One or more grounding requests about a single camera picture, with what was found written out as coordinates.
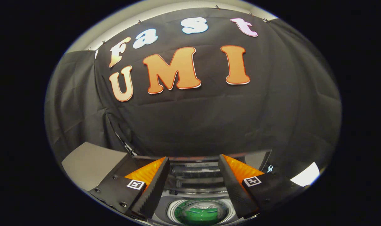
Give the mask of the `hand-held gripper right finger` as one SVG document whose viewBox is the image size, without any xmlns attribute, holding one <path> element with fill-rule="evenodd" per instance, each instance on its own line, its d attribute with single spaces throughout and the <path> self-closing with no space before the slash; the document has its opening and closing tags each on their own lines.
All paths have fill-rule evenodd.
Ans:
<svg viewBox="0 0 381 226">
<path fill-rule="evenodd" d="M 239 218 L 271 212 L 307 189 L 280 173 L 264 173 L 224 154 L 219 155 L 219 170 Z"/>
</svg>

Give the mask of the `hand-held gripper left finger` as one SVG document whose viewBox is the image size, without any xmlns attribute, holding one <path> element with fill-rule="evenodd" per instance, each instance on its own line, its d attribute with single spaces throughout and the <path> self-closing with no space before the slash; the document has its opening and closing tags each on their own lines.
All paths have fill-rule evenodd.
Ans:
<svg viewBox="0 0 381 226">
<path fill-rule="evenodd" d="M 159 204 L 170 168 L 168 157 L 142 167 L 124 157 L 89 193 L 127 217 L 146 221 Z"/>
</svg>

